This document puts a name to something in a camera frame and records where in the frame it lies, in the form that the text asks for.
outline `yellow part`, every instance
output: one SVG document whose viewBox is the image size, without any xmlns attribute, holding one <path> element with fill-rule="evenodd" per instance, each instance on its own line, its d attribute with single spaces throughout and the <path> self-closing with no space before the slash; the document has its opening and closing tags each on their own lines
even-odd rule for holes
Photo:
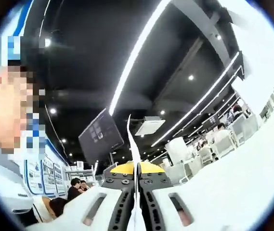
<svg viewBox="0 0 274 231">
<path fill-rule="evenodd" d="M 141 162 L 141 173 L 158 173 L 165 172 L 161 167 L 150 162 Z M 133 174 L 133 162 L 128 162 L 123 165 L 116 166 L 110 171 L 111 173 Z"/>
</svg>

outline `white shirt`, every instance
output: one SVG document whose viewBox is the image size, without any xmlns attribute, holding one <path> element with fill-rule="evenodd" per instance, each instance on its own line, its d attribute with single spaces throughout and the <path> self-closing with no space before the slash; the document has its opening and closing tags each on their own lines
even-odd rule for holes
<svg viewBox="0 0 274 231">
<path fill-rule="evenodd" d="M 231 135 L 231 131 L 226 130 L 226 129 L 222 129 L 222 130 L 215 132 L 215 134 L 214 134 L 215 143 L 218 143 L 223 138 L 230 136 L 230 135 Z"/>
</svg>

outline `black shirt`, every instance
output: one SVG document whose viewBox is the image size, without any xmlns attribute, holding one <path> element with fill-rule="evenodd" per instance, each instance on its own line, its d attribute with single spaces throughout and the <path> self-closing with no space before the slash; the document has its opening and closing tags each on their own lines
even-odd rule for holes
<svg viewBox="0 0 274 231">
<path fill-rule="evenodd" d="M 67 193 L 67 200 L 71 201 L 73 199 L 75 199 L 77 196 L 79 196 L 81 193 L 78 191 L 78 189 L 76 189 L 74 186 L 71 186 L 68 189 L 68 193 Z"/>
</svg>

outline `poster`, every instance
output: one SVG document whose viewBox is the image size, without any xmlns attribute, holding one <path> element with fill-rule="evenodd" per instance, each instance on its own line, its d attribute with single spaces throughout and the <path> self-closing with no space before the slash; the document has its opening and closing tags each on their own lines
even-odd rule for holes
<svg viewBox="0 0 274 231">
<path fill-rule="evenodd" d="M 26 181 L 32 194 L 43 194 L 39 160 L 26 160 Z"/>
<path fill-rule="evenodd" d="M 55 194 L 56 188 L 55 188 L 53 162 L 48 157 L 45 157 L 45 159 L 41 161 L 41 165 L 42 165 L 42 175 L 43 175 L 45 193 Z"/>
<path fill-rule="evenodd" d="M 59 195 L 65 194 L 65 187 L 64 187 L 61 167 L 58 164 L 53 164 L 53 169 L 54 169 L 56 190 Z"/>
</svg>

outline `ceiling vent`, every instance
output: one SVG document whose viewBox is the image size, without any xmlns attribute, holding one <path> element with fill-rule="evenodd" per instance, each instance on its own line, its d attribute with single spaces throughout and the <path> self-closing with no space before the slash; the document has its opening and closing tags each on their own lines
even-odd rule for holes
<svg viewBox="0 0 274 231">
<path fill-rule="evenodd" d="M 161 119 L 159 116 L 146 116 L 141 127 L 136 132 L 136 136 L 154 134 L 166 120 Z"/>
</svg>

